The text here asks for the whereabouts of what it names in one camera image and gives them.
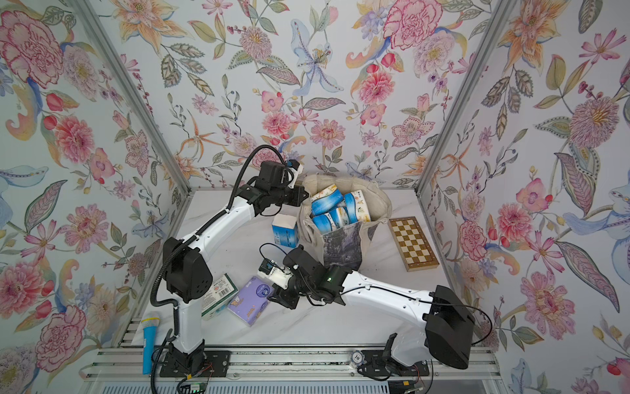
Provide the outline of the purple tissue pack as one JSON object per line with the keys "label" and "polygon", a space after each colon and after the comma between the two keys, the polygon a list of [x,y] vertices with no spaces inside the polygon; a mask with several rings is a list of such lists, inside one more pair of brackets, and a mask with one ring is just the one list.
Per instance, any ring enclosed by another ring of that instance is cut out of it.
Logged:
{"label": "purple tissue pack", "polygon": [[251,277],[228,304],[228,310],[248,326],[259,319],[269,304],[268,297],[274,295],[274,289],[260,277]]}

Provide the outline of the blue floral tissue pack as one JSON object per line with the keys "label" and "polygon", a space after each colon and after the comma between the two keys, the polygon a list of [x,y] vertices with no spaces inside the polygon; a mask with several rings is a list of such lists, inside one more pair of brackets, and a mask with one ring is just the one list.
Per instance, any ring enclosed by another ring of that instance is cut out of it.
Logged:
{"label": "blue floral tissue pack", "polygon": [[337,185],[332,184],[313,195],[311,200],[312,215],[318,216],[329,213],[336,208],[336,206],[344,200],[344,194],[339,190]]}
{"label": "blue floral tissue pack", "polygon": [[321,234],[327,234],[338,229],[336,222],[329,213],[314,216],[313,223]]}
{"label": "blue floral tissue pack", "polygon": [[372,221],[367,200],[362,190],[355,190],[345,194],[344,202],[350,223],[369,223]]}
{"label": "blue floral tissue pack", "polygon": [[330,215],[337,228],[343,228],[350,224],[346,207],[334,208],[334,210],[331,210]]}

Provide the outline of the green white tissue box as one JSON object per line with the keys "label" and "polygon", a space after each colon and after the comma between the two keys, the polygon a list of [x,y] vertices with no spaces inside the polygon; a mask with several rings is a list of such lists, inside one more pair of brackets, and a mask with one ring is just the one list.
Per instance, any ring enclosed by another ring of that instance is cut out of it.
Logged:
{"label": "green white tissue box", "polygon": [[221,313],[238,293],[238,287],[228,274],[216,278],[201,299],[202,319],[209,320]]}

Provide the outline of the beige canvas bag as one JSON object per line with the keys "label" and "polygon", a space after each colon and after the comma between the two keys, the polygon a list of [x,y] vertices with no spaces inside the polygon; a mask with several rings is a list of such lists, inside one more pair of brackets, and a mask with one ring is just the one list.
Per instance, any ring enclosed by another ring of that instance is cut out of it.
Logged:
{"label": "beige canvas bag", "polygon": [[357,177],[310,175],[302,186],[308,199],[297,216],[301,245],[326,267],[358,271],[378,226],[390,218],[390,198],[377,182]]}

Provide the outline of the blue floral tissue pack front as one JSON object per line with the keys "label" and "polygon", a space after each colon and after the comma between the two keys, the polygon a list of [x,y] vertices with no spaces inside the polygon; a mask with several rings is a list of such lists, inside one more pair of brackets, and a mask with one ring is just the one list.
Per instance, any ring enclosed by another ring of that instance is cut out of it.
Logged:
{"label": "blue floral tissue pack front", "polygon": [[321,234],[327,234],[338,229],[336,222],[329,213],[314,216],[313,223]]}

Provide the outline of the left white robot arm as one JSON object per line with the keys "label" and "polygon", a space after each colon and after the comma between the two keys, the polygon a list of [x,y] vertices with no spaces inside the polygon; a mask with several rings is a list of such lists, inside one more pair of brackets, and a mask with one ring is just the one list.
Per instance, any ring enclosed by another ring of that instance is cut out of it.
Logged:
{"label": "left white robot arm", "polygon": [[308,192],[297,185],[303,172],[304,166],[294,159],[285,163],[264,161],[259,175],[244,185],[236,182],[226,206],[204,225],[182,239],[167,240],[160,279],[171,297],[158,300],[154,288],[151,304],[155,307],[172,305],[177,351],[188,356],[203,349],[200,299],[213,284],[210,263],[215,252],[239,228],[272,205],[300,206],[308,197]]}

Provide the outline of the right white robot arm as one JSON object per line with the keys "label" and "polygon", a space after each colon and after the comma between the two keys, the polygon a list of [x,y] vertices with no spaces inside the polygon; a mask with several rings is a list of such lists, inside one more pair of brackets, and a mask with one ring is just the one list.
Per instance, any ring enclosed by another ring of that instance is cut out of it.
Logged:
{"label": "right white robot arm", "polygon": [[286,253],[281,265],[264,258],[259,274],[272,282],[268,300],[289,310],[305,298],[316,306],[360,305],[408,323],[407,331],[387,345],[390,358],[399,364],[435,359],[454,369],[469,367],[475,319],[448,287],[397,287],[345,266],[325,267],[303,247]]}

